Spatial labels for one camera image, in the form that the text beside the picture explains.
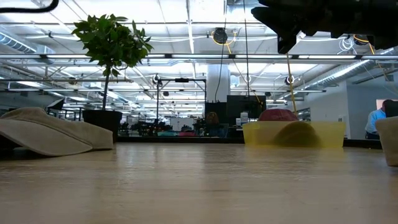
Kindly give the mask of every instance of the black planter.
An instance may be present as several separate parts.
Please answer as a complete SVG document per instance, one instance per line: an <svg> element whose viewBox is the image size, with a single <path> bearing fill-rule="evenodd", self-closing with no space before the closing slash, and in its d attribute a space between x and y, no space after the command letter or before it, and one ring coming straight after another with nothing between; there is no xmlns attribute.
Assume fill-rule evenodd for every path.
<svg viewBox="0 0 398 224"><path fill-rule="evenodd" d="M118 139L118 131L122 113L118 111L84 110L83 119L85 122L94 124L113 132L113 143Z"/></svg>

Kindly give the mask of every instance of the green leaves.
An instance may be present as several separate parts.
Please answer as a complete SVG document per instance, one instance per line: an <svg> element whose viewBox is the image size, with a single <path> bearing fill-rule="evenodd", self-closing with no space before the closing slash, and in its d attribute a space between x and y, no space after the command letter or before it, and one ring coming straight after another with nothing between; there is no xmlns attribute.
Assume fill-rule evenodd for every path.
<svg viewBox="0 0 398 224"><path fill-rule="evenodd" d="M153 49L149 44L150 37L146 37L144 29L138 30L132 21L132 31L119 22L127 21L126 17L102 15L101 17L88 16L87 21L75 23L76 29L72 32L87 49L86 55L91 62L105 66L104 76L114 75L128 67L135 67L141 63Z"/></svg>

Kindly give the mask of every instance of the person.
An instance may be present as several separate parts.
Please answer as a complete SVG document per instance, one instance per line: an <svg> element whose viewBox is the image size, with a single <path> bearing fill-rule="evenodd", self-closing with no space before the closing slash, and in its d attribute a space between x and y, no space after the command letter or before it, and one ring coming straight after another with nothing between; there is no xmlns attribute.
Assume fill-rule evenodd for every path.
<svg viewBox="0 0 398 224"><path fill-rule="evenodd" d="M379 119L386 118L386 104L388 102L392 102L392 100L385 100L382 104L382 108L372 111L368 117L368 123L366 124L365 131L366 131L366 139L369 140L380 140L379 133L376 129L375 123Z"/></svg>

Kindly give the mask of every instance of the potted plant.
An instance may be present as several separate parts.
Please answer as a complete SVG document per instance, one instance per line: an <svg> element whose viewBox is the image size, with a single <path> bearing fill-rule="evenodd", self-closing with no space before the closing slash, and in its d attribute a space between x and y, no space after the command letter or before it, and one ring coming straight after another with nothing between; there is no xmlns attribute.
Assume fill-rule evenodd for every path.
<svg viewBox="0 0 398 224"><path fill-rule="evenodd" d="M83 50L88 50L86 55L91 57L90 62L98 61L98 65L104 67L103 75L106 77L102 110L85 110L83 118L85 122L112 131L114 142L118 136L122 113L106 111L109 77L117 77L121 70L135 67L153 49L148 43L150 37L146 38L144 29L137 29L133 21L131 31L120 24L124 21L127 18L113 14L88 16L87 21L76 22L76 29L72 32L83 42Z"/></svg>

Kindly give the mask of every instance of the yellow bin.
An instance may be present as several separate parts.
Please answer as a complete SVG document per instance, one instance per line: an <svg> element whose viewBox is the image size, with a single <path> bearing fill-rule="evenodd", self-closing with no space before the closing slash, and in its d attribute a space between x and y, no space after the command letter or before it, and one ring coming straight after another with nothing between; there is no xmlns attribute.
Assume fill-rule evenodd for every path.
<svg viewBox="0 0 398 224"><path fill-rule="evenodd" d="M256 121L243 125L248 146L341 148L343 122Z"/></svg>

